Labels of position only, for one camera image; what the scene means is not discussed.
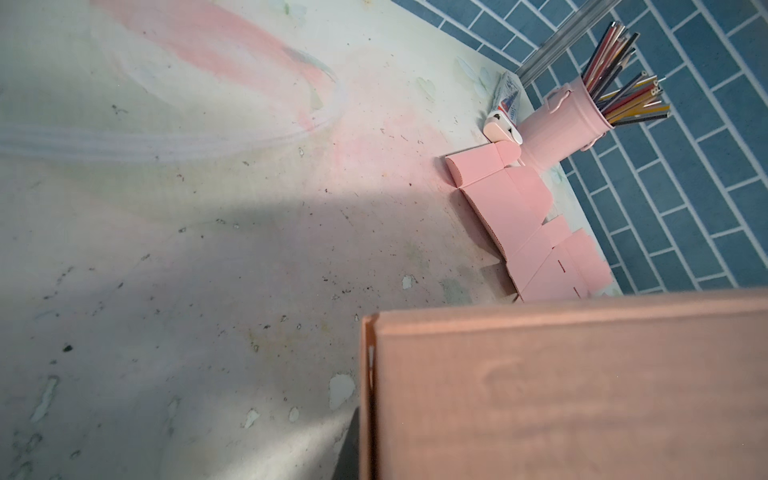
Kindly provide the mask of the orange paper box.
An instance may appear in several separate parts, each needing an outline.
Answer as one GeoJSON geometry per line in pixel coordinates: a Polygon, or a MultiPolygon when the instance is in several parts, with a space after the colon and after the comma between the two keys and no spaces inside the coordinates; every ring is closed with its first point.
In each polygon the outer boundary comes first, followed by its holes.
{"type": "Polygon", "coordinates": [[[763,289],[381,312],[364,479],[763,479],[763,289]]]}

